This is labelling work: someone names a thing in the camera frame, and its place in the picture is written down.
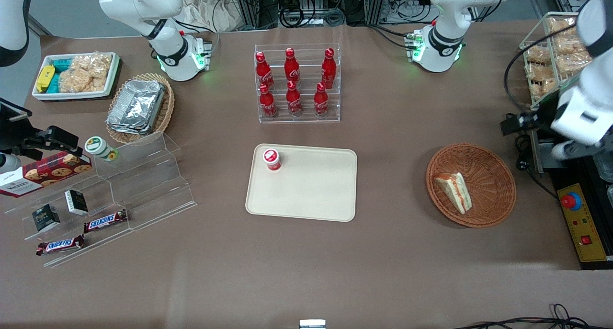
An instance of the round wicker basket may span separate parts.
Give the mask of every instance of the round wicker basket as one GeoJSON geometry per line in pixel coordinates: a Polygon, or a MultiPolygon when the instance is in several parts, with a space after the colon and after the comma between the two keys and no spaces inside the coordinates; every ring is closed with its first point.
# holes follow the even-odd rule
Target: round wicker basket
{"type": "Polygon", "coordinates": [[[500,224],[515,205],[515,180],[509,168],[490,150],[474,144],[453,144],[436,152],[428,164],[425,181],[436,207],[467,227],[500,224]],[[446,172],[460,172],[466,181],[473,207],[464,215],[434,180],[437,174],[446,172]]]}
{"type": "MultiPolygon", "coordinates": [[[[172,92],[172,88],[170,87],[168,80],[166,80],[163,76],[160,76],[158,74],[150,74],[150,73],[136,75],[130,80],[145,80],[145,81],[155,80],[159,82],[160,84],[163,84],[164,86],[166,86],[166,92],[164,93],[164,98],[162,98],[163,102],[162,102],[162,105],[160,105],[159,107],[158,116],[156,117],[155,123],[153,124],[153,131],[151,131],[151,133],[155,133],[156,131],[166,130],[166,128],[168,127],[168,123],[170,123],[170,117],[172,116],[172,111],[175,108],[175,95],[172,92]]],[[[113,101],[110,104],[109,113],[111,112],[115,103],[117,102],[117,97],[119,96],[119,93],[121,92],[125,84],[127,84],[127,81],[123,85],[121,85],[121,87],[117,90],[117,92],[115,92],[113,101]]],[[[134,142],[140,139],[141,137],[145,136],[145,135],[120,133],[118,131],[112,130],[108,125],[107,125],[107,130],[109,131],[109,135],[111,135],[111,137],[113,137],[115,141],[118,141],[120,143],[125,143],[125,144],[134,142]]]]}

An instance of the cookie box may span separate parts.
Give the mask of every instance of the cookie box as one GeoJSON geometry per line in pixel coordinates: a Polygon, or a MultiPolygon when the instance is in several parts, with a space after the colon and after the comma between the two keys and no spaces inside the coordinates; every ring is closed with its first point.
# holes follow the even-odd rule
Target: cookie box
{"type": "MultiPolygon", "coordinates": [[[[79,100],[104,100],[111,99],[110,93],[113,91],[116,78],[119,75],[119,69],[121,68],[121,59],[115,52],[104,52],[105,54],[111,54],[113,56],[109,73],[107,74],[107,81],[102,91],[95,92],[77,92],[77,93],[40,93],[36,86],[32,88],[32,96],[42,102],[74,102],[79,100]]],[[[45,56],[40,65],[39,72],[36,77],[38,78],[40,72],[45,66],[52,65],[54,60],[64,60],[67,58],[74,58],[74,56],[85,56],[90,54],[65,54],[65,55],[50,55],[45,56]]]]}
{"type": "Polygon", "coordinates": [[[13,172],[0,174],[0,193],[24,196],[90,169],[91,161],[85,155],[78,158],[67,152],[59,152],[13,172]]]}

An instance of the table surface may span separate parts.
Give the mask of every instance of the table surface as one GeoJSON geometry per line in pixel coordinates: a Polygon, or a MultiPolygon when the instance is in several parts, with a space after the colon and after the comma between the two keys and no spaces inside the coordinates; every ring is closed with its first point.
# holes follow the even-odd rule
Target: table surface
{"type": "MultiPolygon", "coordinates": [[[[432,74],[367,28],[277,28],[228,33],[211,70],[173,82],[167,133],[198,205],[46,269],[22,239],[21,218],[0,216],[3,328],[444,329],[483,320],[550,316],[563,303],[593,325],[613,324],[613,274],[581,272],[558,204],[515,170],[514,112],[502,77],[535,21],[476,23],[451,70],[432,74]],[[254,45],[341,43],[342,120],[261,125],[254,45]],[[460,227],[433,205],[424,174],[437,150],[469,142],[511,167],[517,203],[502,224],[460,227]],[[348,223],[254,216],[245,196],[260,143],[350,148],[358,155],[355,218],[348,223]]],[[[416,26],[403,26],[409,31],[416,26]]],[[[142,37],[44,37],[42,55],[113,51],[123,82],[160,73],[142,37]]],[[[510,85],[527,98],[520,63],[510,85]]],[[[42,103],[39,128],[106,136],[109,101],[42,103]]]]}

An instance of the aluminum foil container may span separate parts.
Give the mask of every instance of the aluminum foil container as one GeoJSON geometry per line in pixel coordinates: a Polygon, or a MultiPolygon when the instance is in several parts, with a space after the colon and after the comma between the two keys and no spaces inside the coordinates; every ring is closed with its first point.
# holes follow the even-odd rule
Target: aluminum foil container
{"type": "Polygon", "coordinates": [[[106,123],[115,131],[146,135],[153,130],[164,97],[157,81],[131,80],[121,90],[106,123]]]}

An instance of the black box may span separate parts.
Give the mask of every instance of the black box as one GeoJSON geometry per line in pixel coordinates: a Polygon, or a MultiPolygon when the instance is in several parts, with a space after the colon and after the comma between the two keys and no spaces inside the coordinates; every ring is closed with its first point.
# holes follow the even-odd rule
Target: black box
{"type": "Polygon", "coordinates": [[[77,190],[68,190],[66,193],[66,203],[68,203],[68,211],[73,214],[84,216],[88,213],[85,196],[77,190]]]}
{"type": "Polygon", "coordinates": [[[49,229],[59,225],[59,216],[55,213],[55,208],[50,204],[44,205],[44,207],[37,209],[32,213],[36,229],[39,232],[46,232],[49,229]]]}

